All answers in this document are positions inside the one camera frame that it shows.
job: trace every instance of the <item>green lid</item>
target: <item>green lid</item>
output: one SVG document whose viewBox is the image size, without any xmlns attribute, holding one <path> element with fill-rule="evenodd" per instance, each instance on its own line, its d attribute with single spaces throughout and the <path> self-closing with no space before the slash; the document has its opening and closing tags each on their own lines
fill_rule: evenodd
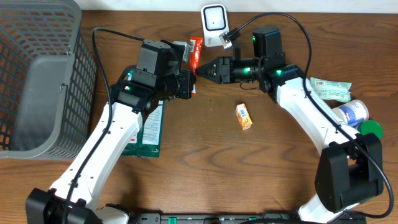
<svg viewBox="0 0 398 224">
<path fill-rule="evenodd" d="M 383 136 L 383 129 L 381 128 L 380 124 L 373 120 L 364 121 L 358 126 L 358 131 L 363 135 L 373 133 L 379 139 L 381 139 Z"/>
</svg>

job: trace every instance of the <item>green led indicator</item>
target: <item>green led indicator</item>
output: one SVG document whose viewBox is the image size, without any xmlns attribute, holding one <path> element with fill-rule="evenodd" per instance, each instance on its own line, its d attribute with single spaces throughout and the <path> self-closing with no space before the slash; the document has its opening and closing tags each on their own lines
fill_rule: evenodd
<svg viewBox="0 0 398 224">
<path fill-rule="evenodd" d="M 244 68 L 244 69 L 243 69 L 243 73 L 247 74 L 247 73 L 249 73 L 249 72 L 250 72 L 250 67 Z"/>
</svg>

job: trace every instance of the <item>gray bin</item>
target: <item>gray bin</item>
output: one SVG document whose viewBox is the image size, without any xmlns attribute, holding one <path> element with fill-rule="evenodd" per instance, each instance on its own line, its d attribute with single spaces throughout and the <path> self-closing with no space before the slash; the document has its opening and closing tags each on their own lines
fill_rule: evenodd
<svg viewBox="0 0 398 224">
<path fill-rule="evenodd" d="M 0 157 L 72 159 L 87 139 L 96 64 L 72 0 L 0 0 Z"/>
</svg>

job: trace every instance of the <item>brown wood surface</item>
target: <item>brown wood surface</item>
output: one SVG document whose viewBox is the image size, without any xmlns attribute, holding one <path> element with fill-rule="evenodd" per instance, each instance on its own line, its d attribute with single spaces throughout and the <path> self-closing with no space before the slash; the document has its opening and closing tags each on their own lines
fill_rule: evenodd
<svg viewBox="0 0 398 224">
<path fill-rule="evenodd" d="M 229 13 L 229 26 L 240 26 L 257 13 Z M 294 14 L 307 28 L 313 46 L 310 76 L 352 82 L 384 129 L 384 170 L 398 192 L 398 15 Z M 251 32 L 277 24 L 287 60 L 304 69 L 308 49 L 299 28 L 273 16 L 247 26 L 239 39 L 243 57 L 252 57 Z M 189 41 L 202 36 L 198 12 L 85 11 L 81 28 L 91 46 L 94 27 L 106 27 L 147 39 Z M 98 33 L 98 47 L 110 83 L 137 62 L 139 42 Z M 201 63 L 230 55 L 221 47 L 203 48 Z M 198 96 L 165 107 L 159 159 L 123 157 L 105 187 L 99 207 L 120 203 L 137 210 L 165 213 L 262 213 L 297 209 L 315 193 L 318 153 L 295 120 L 260 91 L 197 81 Z M 98 76 L 92 127 L 106 95 Z M 234 114 L 245 103 L 253 120 L 242 131 Z M 25 200 L 34 187 L 48 189 L 70 161 L 0 162 L 0 223 L 25 223 Z M 358 210 L 382 213 L 388 196 Z M 369 223 L 397 223 L 398 212 Z"/>
</svg>

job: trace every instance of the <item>red snack wrapper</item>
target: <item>red snack wrapper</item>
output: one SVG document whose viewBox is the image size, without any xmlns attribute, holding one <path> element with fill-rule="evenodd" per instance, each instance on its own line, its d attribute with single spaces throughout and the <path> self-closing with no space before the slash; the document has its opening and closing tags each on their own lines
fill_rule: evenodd
<svg viewBox="0 0 398 224">
<path fill-rule="evenodd" d="M 189 67 L 193 71 L 194 75 L 197 75 L 195 70 L 199 66 L 199 61 L 200 61 L 200 52 L 201 52 L 201 46 L 203 44 L 203 38 L 202 37 L 191 37 L 191 55 L 190 55 L 190 61 L 189 61 Z M 193 90 L 192 90 L 192 95 L 196 96 L 196 84 L 193 84 Z"/>
</svg>

